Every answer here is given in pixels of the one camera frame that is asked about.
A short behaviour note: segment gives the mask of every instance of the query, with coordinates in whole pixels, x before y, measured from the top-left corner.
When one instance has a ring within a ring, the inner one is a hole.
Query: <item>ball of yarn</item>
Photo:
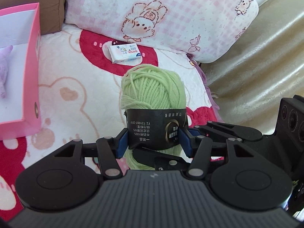
[[[138,65],[130,69],[121,81],[121,109],[185,109],[186,94],[184,84],[179,75],[150,64]],[[181,146],[166,150],[165,154],[180,156]],[[130,169],[154,170],[154,168],[138,163],[127,149],[124,157]]]

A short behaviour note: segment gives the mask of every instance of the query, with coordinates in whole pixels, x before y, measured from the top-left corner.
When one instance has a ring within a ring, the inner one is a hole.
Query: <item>shiny satin fabric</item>
[[[201,68],[223,121],[271,134],[281,98],[304,96],[304,0],[268,0],[229,51]]]

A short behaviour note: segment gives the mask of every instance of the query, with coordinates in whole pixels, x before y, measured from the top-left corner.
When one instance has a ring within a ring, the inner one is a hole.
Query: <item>pink and white pillow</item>
[[[258,13],[256,0],[67,0],[66,23],[210,63]]]

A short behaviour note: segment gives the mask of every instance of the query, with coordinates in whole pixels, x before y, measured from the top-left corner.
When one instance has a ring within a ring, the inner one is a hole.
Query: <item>white tissue packet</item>
[[[109,52],[112,58],[112,63],[122,63],[141,58],[141,53],[137,44],[125,45],[110,45]]]

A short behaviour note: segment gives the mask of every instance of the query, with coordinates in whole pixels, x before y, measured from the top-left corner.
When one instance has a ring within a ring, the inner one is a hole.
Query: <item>checkered pattern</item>
[[[154,0],[67,0],[66,22],[121,41],[125,17],[136,3]],[[151,37],[142,36],[137,44],[190,53],[194,59],[212,62],[221,57],[248,27],[258,12],[252,1],[247,13],[237,15],[241,0],[157,0],[167,8],[155,24]],[[191,40],[200,36],[196,45]]]

